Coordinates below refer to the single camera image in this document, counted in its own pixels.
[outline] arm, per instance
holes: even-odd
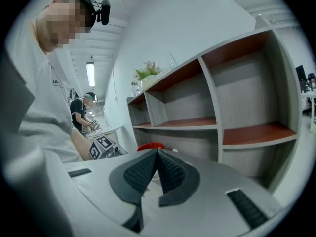
[[[81,117],[81,113],[75,113],[76,121],[83,125],[83,127],[91,125],[92,122],[87,122]]]
[[[84,120],[89,122],[89,123],[92,123],[92,121],[87,116],[84,116]]]
[[[92,143],[87,140],[75,127],[72,129],[71,140],[83,160],[92,160],[89,153]]]

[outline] computer monitor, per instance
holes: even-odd
[[[296,72],[297,72],[297,76],[298,76],[299,81],[307,81],[303,65],[298,66],[296,68]]]

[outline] shelf unit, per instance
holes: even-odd
[[[274,29],[261,18],[252,32],[181,64],[128,101],[137,144],[230,166],[270,192],[295,154],[299,85]]]

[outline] headset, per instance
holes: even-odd
[[[111,10],[110,2],[108,0],[103,0],[101,3],[96,2],[95,0],[91,0],[91,2],[96,4],[96,5],[93,5],[94,7],[99,8],[96,11],[96,16],[97,16],[96,21],[101,22],[102,25],[104,26],[107,25],[109,23],[109,18],[110,18],[110,10]]]

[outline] glass bottle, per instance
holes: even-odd
[[[132,81],[132,95],[133,97],[136,97],[137,95],[139,95],[139,87],[138,87],[138,83],[136,81]]]

